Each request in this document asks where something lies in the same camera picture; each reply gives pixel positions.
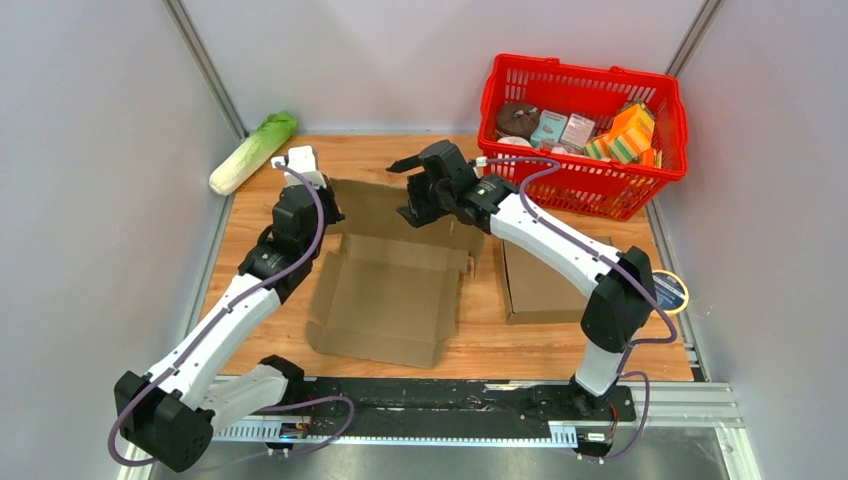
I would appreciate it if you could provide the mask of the cardboard sheet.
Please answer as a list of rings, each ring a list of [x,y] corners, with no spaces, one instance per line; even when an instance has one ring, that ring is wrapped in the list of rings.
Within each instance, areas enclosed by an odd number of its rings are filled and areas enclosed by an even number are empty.
[[[437,365],[456,331],[461,281],[483,234],[453,217],[414,228],[398,213],[405,189],[349,179],[331,185],[345,218],[327,253],[306,325],[318,353],[413,368]]]

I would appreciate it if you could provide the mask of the brown cardboard box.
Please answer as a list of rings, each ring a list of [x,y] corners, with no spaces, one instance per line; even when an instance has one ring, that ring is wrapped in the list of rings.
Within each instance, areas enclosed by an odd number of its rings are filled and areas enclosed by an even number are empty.
[[[580,323],[588,299],[552,267],[504,240],[496,261],[508,325]]]

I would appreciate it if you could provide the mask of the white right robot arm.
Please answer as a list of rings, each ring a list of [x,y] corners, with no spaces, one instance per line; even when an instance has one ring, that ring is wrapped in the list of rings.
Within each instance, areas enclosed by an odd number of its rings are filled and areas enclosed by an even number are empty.
[[[588,343],[570,404],[579,416],[596,418],[610,405],[633,337],[659,307],[650,259],[636,247],[622,252],[559,221],[529,198],[527,181],[516,185],[480,173],[488,162],[466,158],[449,140],[395,161],[389,172],[407,176],[408,201],[398,212],[414,228],[451,215],[523,249],[586,297],[580,326]]]

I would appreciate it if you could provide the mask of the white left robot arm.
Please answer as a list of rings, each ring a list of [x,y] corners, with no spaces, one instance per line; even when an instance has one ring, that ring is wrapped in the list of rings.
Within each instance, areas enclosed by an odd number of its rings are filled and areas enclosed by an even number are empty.
[[[248,252],[214,309],[143,375],[127,371],[114,387],[117,419],[107,437],[125,467],[160,462],[192,467],[213,436],[266,407],[291,415],[304,405],[303,372],[278,356],[222,384],[214,382],[250,333],[303,283],[328,226],[344,218],[327,177],[292,181],[272,222]]]

